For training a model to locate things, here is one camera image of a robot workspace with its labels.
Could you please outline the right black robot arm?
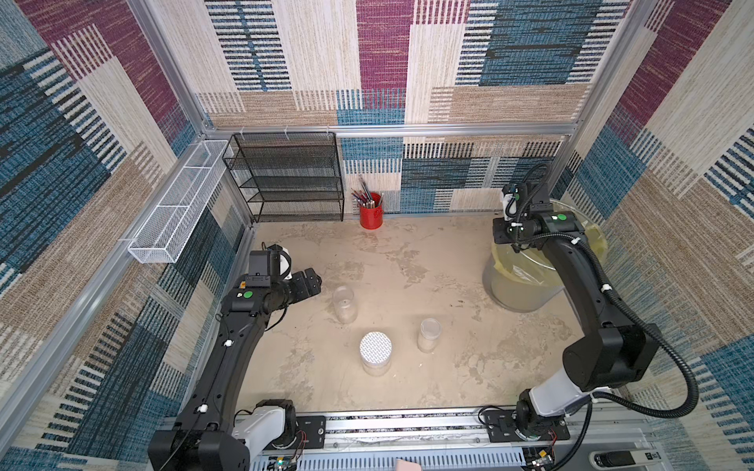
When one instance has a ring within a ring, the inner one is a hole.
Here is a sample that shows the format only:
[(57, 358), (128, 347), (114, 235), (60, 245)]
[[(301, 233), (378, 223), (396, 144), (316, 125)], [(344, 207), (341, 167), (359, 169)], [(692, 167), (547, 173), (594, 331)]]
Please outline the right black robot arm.
[[(583, 336), (565, 348), (556, 374), (520, 394), (516, 433), (537, 440), (592, 400), (610, 400), (660, 419), (691, 414), (700, 392), (690, 366), (656, 325), (642, 320), (624, 302), (577, 215), (554, 209), (546, 188), (549, 173), (549, 164), (539, 163), (521, 182), (504, 186), (504, 214), (493, 221), (493, 237), (496, 245), (508, 245), (516, 253), (536, 249), (547, 258), (564, 285)], [(686, 396), (681, 405), (657, 409), (617, 396), (617, 388), (644, 377), (657, 351), (663, 351), (683, 376)]]

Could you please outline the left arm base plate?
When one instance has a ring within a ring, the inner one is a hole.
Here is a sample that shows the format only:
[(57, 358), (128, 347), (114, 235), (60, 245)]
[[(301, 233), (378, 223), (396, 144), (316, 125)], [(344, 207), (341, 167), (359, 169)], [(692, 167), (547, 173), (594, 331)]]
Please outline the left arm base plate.
[(323, 449), (326, 431), (327, 424), (324, 415), (298, 416), (296, 418), (296, 439), (293, 442), (291, 440), (276, 439), (268, 444), (263, 451), (292, 453), (301, 447), (305, 451), (309, 449)]

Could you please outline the small jar with rice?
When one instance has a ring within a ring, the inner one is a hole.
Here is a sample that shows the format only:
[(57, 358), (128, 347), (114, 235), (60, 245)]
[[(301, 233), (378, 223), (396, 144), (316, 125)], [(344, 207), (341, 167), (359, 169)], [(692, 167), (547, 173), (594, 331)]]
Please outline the small jar with rice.
[(438, 345), (442, 326), (437, 319), (426, 318), (421, 321), (417, 335), (417, 346), (425, 353), (432, 353)]

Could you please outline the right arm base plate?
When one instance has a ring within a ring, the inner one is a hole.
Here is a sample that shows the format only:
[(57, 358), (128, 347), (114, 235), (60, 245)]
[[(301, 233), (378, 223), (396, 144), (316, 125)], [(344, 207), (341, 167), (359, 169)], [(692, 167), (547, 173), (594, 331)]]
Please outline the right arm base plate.
[(477, 419), (487, 429), (491, 443), (522, 443), (567, 441), (571, 432), (563, 417), (546, 418), (542, 423), (530, 425), (522, 432), (516, 427), (516, 410), (498, 406), (483, 407), (477, 412)]

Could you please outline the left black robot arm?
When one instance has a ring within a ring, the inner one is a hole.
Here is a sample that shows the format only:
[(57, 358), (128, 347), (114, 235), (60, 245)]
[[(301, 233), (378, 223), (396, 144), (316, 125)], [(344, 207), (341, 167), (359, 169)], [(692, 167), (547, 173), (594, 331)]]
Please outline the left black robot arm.
[(308, 268), (292, 278), (243, 275), (222, 300), (210, 357), (169, 430), (154, 433), (147, 453), (156, 470), (247, 470), (269, 445), (294, 447), (300, 437), (292, 400), (265, 400), (236, 418), (251, 355), (277, 310), (318, 296), (322, 280)]

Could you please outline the bin with yellow bag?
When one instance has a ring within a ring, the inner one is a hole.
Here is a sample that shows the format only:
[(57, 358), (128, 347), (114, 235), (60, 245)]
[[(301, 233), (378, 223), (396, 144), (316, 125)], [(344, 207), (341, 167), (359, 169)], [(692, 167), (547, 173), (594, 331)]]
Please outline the bin with yellow bag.
[(576, 315), (603, 314), (607, 300), (593, 261), (603, 261), (608, 243), (600, 226), (583, 212), (558, 200), (537, 198), (522, 220), (537, 220), (542, 233), (525, 243), (496, 245), (483, 274), (494, 302), (516, 312), (532, 312), (564, 292)]

